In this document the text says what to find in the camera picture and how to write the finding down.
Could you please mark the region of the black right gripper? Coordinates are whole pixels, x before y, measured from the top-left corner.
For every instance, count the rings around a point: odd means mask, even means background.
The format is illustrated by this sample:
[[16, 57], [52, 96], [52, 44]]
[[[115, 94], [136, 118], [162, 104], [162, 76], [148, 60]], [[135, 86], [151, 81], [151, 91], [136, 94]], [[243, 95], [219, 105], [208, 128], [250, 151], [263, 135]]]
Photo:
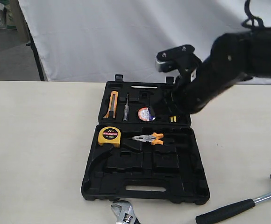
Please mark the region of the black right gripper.
[[162, 90], [161, 98], [151, 104], [151, 109], [155, 115], [182, 115], [195, 114], [195, 106], [189, 87], [192, 83], [192, 73], [196, 70], [186, 70], [184, 74], [179, 74], [175, 79], [175, 84]]

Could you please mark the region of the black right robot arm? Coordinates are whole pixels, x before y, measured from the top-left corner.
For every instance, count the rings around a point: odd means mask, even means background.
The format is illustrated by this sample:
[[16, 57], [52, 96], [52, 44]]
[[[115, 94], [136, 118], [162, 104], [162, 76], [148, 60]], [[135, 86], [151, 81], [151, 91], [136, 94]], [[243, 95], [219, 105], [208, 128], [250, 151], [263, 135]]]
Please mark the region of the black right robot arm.
[[194, 51], [192, 45], [182, 45], [157, 53], [158, 71], [177, 70], [179, 75], [151, 105], [155, 114], [195, 114], [238, 82], [271, 79], [271, 28], [225, 33], [214, 41], [204, 61]]

